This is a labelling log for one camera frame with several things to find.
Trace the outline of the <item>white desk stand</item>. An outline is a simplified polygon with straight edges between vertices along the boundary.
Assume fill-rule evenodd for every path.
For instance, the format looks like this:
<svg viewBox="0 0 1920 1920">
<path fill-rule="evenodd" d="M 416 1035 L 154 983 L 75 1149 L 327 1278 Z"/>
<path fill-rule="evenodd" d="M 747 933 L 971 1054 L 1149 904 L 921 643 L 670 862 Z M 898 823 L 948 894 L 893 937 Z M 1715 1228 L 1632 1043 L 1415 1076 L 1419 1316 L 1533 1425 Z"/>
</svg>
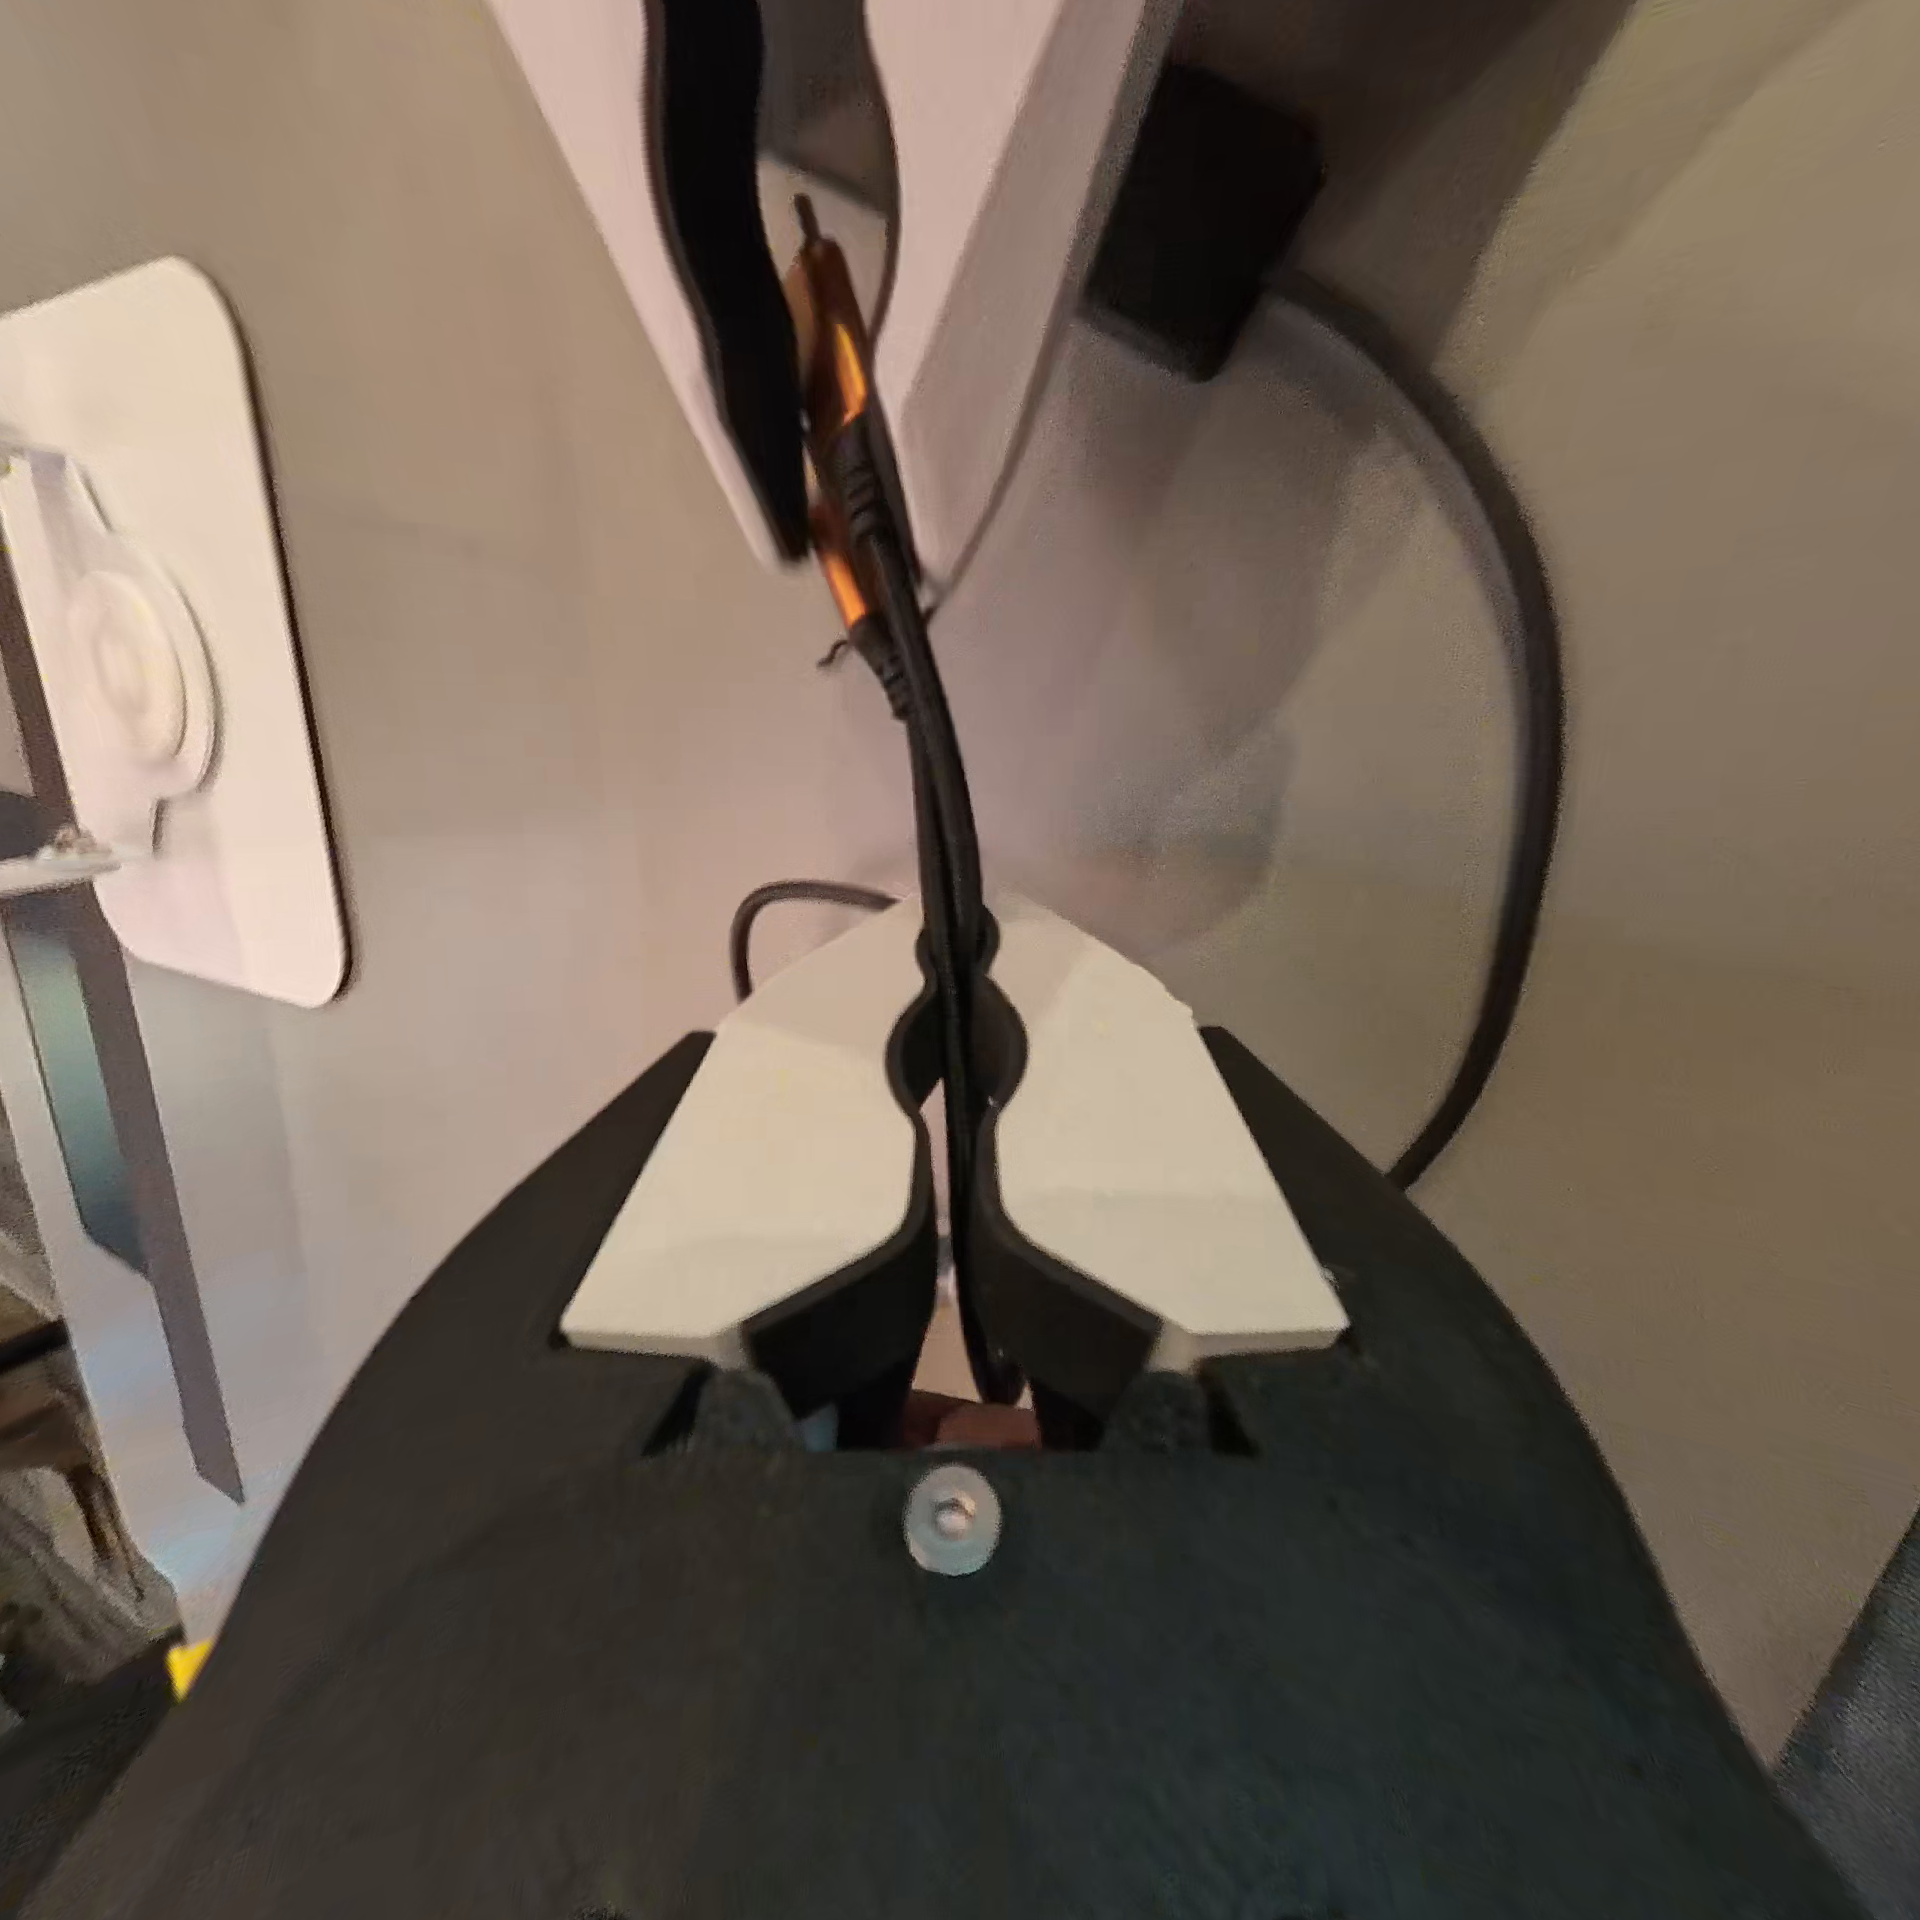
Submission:
<svg viewBox="0 0 1920 1920">
<path fill-rule="evenodd" d="M 89 888 L 131 956 L 327 1007 L 346 920 L 269 460 L 188 260 L 2 315 L 2 551 L 64 785 L 2 897 Z"/>
</svg>

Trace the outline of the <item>black usb hub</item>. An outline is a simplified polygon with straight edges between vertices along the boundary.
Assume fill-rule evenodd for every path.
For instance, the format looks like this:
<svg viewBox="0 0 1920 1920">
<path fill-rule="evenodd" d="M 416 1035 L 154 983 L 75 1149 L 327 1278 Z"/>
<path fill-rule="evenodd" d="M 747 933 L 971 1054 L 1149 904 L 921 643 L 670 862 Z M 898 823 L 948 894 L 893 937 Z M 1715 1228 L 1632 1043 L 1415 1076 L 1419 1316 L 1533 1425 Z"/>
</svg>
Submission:
<svg viewBox="0 0 1920 1920">
<path fill-rule="evenodd" d="M 1320 128 L 1189 61 L 1164 67 L 1078 311 L 1149 366 L 1212 381 L 1324 181 Z"/>
</svg>

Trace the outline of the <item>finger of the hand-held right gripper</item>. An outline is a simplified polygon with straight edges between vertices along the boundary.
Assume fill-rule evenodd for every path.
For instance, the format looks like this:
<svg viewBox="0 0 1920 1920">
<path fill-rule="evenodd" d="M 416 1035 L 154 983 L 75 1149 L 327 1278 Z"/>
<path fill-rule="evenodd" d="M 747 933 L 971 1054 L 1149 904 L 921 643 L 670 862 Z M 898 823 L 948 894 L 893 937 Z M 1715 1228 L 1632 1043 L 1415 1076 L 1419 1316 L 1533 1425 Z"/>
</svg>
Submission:
<svg viewBox="0 0 1920 1920">
<path fill-rule="evenodd" d="M 979 548 L 1180 3 L 867 3 L 898 242 L 875 376 L 925 579 Z"/>
<path fill-rule="evenodd" d="M 796 565 L 792 320 L 763 239 L 758 3 L 490 3 L 742 537 Z"/>
</svg>

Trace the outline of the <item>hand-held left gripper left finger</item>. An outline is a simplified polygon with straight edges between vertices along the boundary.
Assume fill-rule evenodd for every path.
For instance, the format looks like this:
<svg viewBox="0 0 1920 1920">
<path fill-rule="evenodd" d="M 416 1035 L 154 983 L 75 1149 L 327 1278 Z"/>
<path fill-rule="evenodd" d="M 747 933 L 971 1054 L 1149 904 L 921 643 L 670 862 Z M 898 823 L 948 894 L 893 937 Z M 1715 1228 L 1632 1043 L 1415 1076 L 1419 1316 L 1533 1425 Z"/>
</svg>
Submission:
<svg viewBox="0 0 1920 1920">
<path fill-rule="evenodd" d="M 561 1310 L 578 1350 L 768 1375 L 792 1412 L 915 1373 L 938 1304 L 938 996 L 901 897 L 712 1028 Z"/>
</svg>

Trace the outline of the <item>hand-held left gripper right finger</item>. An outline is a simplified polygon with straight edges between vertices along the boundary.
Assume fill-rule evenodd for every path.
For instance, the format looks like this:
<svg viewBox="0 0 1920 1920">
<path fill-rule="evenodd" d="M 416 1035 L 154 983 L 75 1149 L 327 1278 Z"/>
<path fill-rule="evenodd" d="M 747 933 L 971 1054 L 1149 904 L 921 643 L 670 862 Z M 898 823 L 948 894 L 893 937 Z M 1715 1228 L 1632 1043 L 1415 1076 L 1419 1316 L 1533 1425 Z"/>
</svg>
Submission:
<svg viewBox="0 0 1920 1920">
<path fill-rule="evenodd" d="M 1201 1024 L 1142 963 L 1003 894 L 975 978 L 971 1282 L 1067 1429 L 1143 1375 L 1328 1350 L 1350 1318 Z"/>
</svg>

